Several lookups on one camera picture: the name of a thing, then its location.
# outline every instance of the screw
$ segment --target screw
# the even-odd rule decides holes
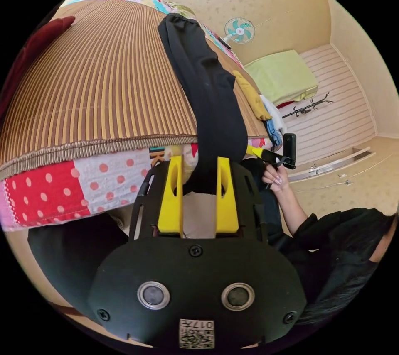
[[[197,244],[191,246],[188,250],[192,257],[199,257],[202,254],[202,247]]]
[[[97,315],[99,318],[105,322],[108,322],[110,319],[109,313],[105,309],[99,309],[97,311]]]
[[[294,321],[295,315],[296,315],[296,312],[289,312],[288,314],[286,314],[284,316],[283,322],[286,325],[289,325],[290,323],[292,323]]]

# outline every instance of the yellow cloth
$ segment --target yellow cloth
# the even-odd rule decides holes
[[[266,110],[256,89],[237,70],[233,70],[233,75],[236,77],[236,81],[251,106],[255,117],[260,121],[271,120],[271,115]]]

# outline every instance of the circular lens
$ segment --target circular lens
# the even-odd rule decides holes
[[[159,305],[163,301],[164,295],[159,287],[149,286],[143,291],[143,298],[151,305]]]
[[[246,283],[233,283],[222,292],[222,304],[230,311],[243,311],[254,299],[254,289]]]
[[[138,300],[149,309],[165,308],[170,301],[168,289],[158,282],[143,283],[137,291]]]
[[[249,300],[249,293],[246,289],[242,287],[236,287],[227,295],[227,301],[232,306],[243,306]]]

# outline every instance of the person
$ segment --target person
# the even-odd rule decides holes
[[[283,240],[279,250],[296,268],[307,299],[289,333],[265,345],[266,353],[275,353],[313,334],[356,297],[393,238],[399,207],[390,216],[354,208],[318,219],[300,206],[283,165],[275,169],[255,158],[242,165],[251,172],[262,197],[269,244]],[[291,236],[283,231],[280,208]]]
[[[241,164],[252,174],[262,197],[269,244],[295,267],[306,295],[307,306],[295,326],[286,336],[266,344],[269,350],[281,350],[326,324],[357,295],[383,257],[397,217],[365,208],[338,211],[320,219],[315,214],[308,216],[283,166],[275,170],[253,158]],[[290,235],[283,231],[280,208]],[[106,213],[34,228],[28,234],[32,253],[52,286],[95,322],[87,303],[91,282],[98,265],[127,240]]]

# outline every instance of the coat rack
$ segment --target coat rack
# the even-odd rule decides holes
[[[323,99],[318,100],[317,102],[314,102],[314,101],[313,101],[313,98],[312,98],[312,99],[310,100],[310,103],[311,103],[310,105],[305,106],[305,107],[302,107],[302,108],[300,108],[300,109],[298,109],[298,110],[296,110],[295,107],[294,107],[294,111],[293,111],[292,113],[283,115],[283,118],[289,117],[290,115],[293,115],[293,114],[295,114],[297,117],[299,117],[299,113],[300,113],[300,114],[307,114],[307,113],[309,113],[309,112],[311,111],[311,110],[309,110],[309,109],[312,108],[312,107],[313,107],[313,110],[318,110],[318,108],[316,107],[317,105],[321,105],[322,103],[334,103],[332,100],[326,100],[326,99],[327,99],[327,96],[328,96],[329,94],[330,94],[330,93],[327,92],[326,95],[325,95],[325,97],[324,97]]]

